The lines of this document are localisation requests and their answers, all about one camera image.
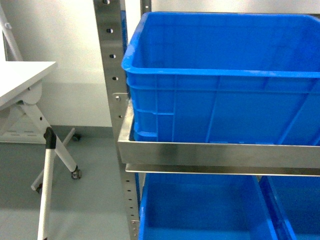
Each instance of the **white wall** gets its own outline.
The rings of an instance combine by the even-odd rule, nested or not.
[[[1,0],[25,61],[56,61],[39,108],[52,125],[111,127],[92,0]]]

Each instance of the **white metal leg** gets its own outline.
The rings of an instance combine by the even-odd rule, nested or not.
[[[44,115],[37,107],[37,105],[29,105],[25,103],[21,104],[20,107],[24,110],[24,112],[28,115],[28,117],[32,120],[32,122],[40,130],[40,132],[45,133],[46,129],[50,127],[50,124],[45,119]],[[74,172],[76,170],[76,162],[58,137],[56,138],[55,152],[70,172]]]
[[[52,190],[52,179],[53,179],[53,173],[54,173],[55,156],[56,156],[56,152],[54,149],[45,150],[42,196],[41,196],[37,240],[45,240],[48,237],[51,190]]]
[[[3,31],[3,34],[6,38],[6,41],[8,42],[8,45],[10,47],[10,50],[12,51],[14,60],[23,61],[18,45],[15,41],[14,35],[12,34],[12,27],[6,18],[6,15],[1,7],[1,3],[0,3],[0,25]]]
[[[71,131],[69,132],[69,134],[65,137],[65,139],[63,140],[62,144],[64,146],[67,146],[67,144],[69,143],[69,141],[71,140],[72,136],[76,133],[76,129],[73,127],[71,129]],[[31,189],[33,191],[36,191],[37,188],[39,187],[39,185],[42,183],[42,180],[43,180],[43,176],[44,176],[44,170],[42,170],[40,172],[40,174],[38,175],[38,177],[34,180],[34,182],[32,183],[31,185]]]

